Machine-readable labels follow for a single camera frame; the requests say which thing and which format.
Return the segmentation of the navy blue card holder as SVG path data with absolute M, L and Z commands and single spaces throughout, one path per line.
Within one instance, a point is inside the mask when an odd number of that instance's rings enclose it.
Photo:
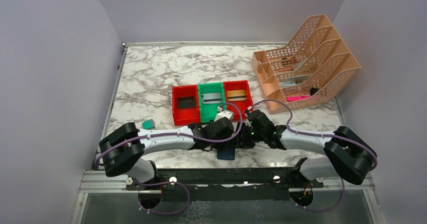
M 217 150 L 217 159 L 232 161 L 235 159 L 235 149 L 228 148 L 225 150 Z

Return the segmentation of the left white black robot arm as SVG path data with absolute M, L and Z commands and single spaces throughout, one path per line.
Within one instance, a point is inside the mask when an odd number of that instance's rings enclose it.
M 175 129 L 137 129 L 126 123 L 100 141 L 100 155 L 95 164 L 102 164 L 105 174 L 114 177 L 126 174 L 146 189 L 158 184 L 155 163 L 143 155 L 169 150 L 203 150 L 214 143 L 226 143 L 239 132 L 227 117 L 202 126 L 191 123 Z

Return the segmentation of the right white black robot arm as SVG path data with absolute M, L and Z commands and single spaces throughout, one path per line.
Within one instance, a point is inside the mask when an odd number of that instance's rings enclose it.
M 302 150 L 320 157 L 303 160 L 291 172 L 291 182 L 303 187 L 317 178 L 340 177 L 360 185 L 377 166 L 377 154 L 351 129 L 340 126 L 335 131 L 299 131 L 275 125 L 260 110 L 246 111 L 249 130 L 245 143 L 264 142 L 272 149 Z

